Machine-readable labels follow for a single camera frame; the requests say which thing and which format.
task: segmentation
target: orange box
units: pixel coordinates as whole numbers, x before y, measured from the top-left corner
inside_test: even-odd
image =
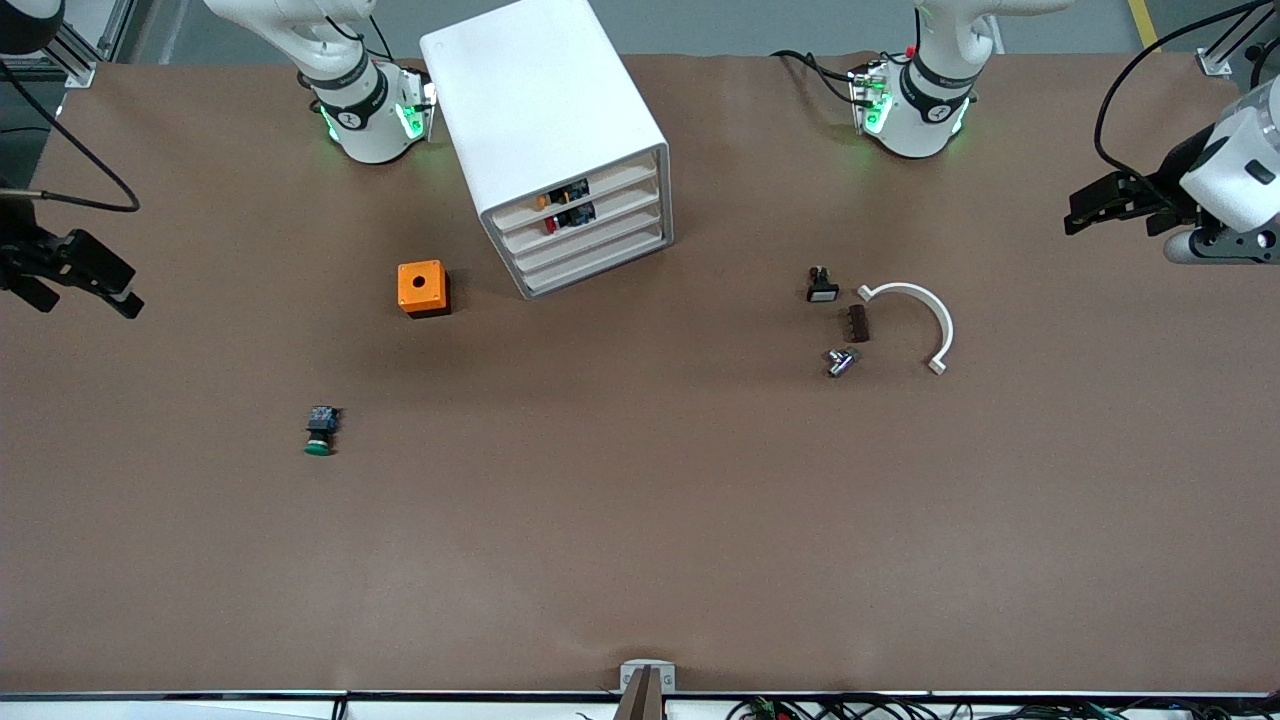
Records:
[[[453,311],[449,304],[449,274],[439,260],[401,265],[396,286],[401,310],[410,318],[438,318]]]

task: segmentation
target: table surface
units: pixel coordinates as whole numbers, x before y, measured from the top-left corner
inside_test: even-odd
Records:
[[[0,687],[1263,691],[1280,671],[1280,275],[1064,237],[1120,56],[1001,56],[891,158],[777,59],[627,58],[677,243],[525,301],[444,142],[346,160],[287,67],[105,67],[70,128],[142,197],[45,205],[137,269],[136,322],[0,302]],[[1153,168],[1234,96],[1152,56]],[[113,196],[63,141],[37,186]],[[408,320],[399,263],[457,311]],[[847,302],[813,264],[929,287]],[[307,410],[347,409],[329,459]]]

